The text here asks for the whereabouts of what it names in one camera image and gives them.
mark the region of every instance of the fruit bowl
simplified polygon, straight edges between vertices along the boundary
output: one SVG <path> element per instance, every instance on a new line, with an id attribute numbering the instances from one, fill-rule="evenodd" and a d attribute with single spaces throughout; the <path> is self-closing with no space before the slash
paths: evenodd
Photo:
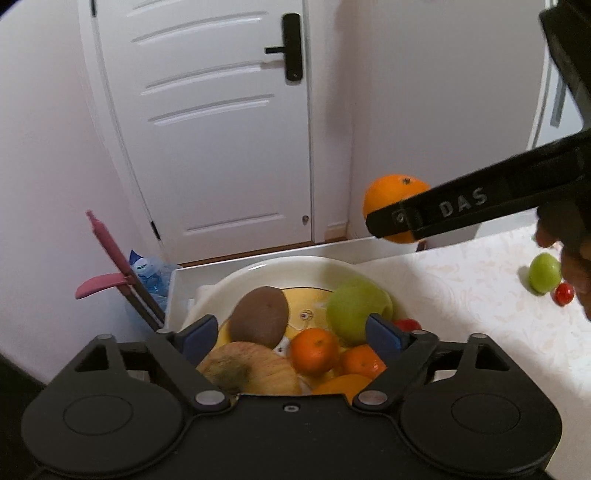
<path id="1" fill-rule="evenodd" d="M 215 315 L 222 325 L 240 299 L 258 287 L 282 290 L 309 289 L 327 294 L 343 283 L 356 278 L 371 281 L 354 266 L 322 257 L 284 257 L 266 260 L 227 276 L 204 294 L 193 306 L 183 328 L 204 315 Z"/>
<path id="2" fill-rule="evenodd" d="M 214 350 L 230 343 L 227 319 L 238 302 L 249 292 L 259 287 L 280 288 L 289 305 L 289 320 L 283 340 L 275 348 L 281 356 L 288 354 L 290 341 L 308 328 L 330 330 L 326 321 L 326 306 L 332 293 L 344 283 L 372 280 L 357 272 L 354 266 L 322 257 L 284 257 L 263 261 L 243 268 L 212 286 L 193 306 L 183 328 L 205 315 L 214 315 L 220 326 Z M 393 300 L 394 319 L 405 316 L 400 304 Z M 327 374 L 320 378 L 304 377 L 310 388 L 332 378 Z"/>

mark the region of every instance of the white door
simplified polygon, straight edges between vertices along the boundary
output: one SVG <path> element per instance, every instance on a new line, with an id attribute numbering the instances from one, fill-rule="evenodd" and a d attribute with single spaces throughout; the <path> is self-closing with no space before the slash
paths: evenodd
<path id="1" fill-rule="evenodd" d="M 170 260 L 309 242 L 306 79 L 265 54 L 302 1 L 96 4 L 115 116 Z"/>

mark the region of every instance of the table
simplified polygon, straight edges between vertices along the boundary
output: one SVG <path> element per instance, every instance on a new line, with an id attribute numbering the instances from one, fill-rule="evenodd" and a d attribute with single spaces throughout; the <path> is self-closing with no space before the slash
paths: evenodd
<path id="1" fill-rule="evenodd" d="M 548 467 L 557 480 L 591 480 L 591 323 L 527 287 L 543 250 L 534 227 L 359 264 L 441 340 L 491 336 L 558 408 L 563 437 Z M 555 256 L 557 249 L 549 250 Z"/>

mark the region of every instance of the blue gripper pad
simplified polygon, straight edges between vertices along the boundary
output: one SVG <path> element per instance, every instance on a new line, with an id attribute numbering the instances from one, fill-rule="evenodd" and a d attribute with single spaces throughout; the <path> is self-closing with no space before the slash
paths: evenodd
<path id="1" fill-rule="evenodd" d="M 175 348 L 198 366 L 217 342 L 217 318 L 205 315 L 174 336 Z"/>
<path id="2" fill-rule="evenodd" d="M 372 313 L 365 323 L 365 336 L 369 346 L 387 364 L 397 358 L 410 345 L 410 334 L 404 333 L 392 322 Z"/>

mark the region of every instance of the yellow plate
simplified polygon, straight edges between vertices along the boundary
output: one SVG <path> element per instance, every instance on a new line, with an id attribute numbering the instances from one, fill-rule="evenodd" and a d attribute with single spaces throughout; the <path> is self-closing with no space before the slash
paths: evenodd
<path id="1" fill-rule="evenodd" d="M 286 288 L 283 293 L 290 307 L 290 319 L 285 330 L 285 337 L 275 348 L 275 351 L 281 356 L 287 356 L 290 340 L 293 340 L 300 332 L 308 328 L 330 330 L 326 321 L 326 305 L 332 292 L 319 288 Z M 219 348 L 230 343 L 230 341 L 229 322 L 225 321 L 220 327 L 214 348 Z M 342 346 L 341 351 L 344 352 L 345 350 L 347 349 Z M 313 390 L 336 376 L 337 372 L 331 370 L 322 377 L 315 378 L 301 375 L 300 378 L 306 386 Z"/>

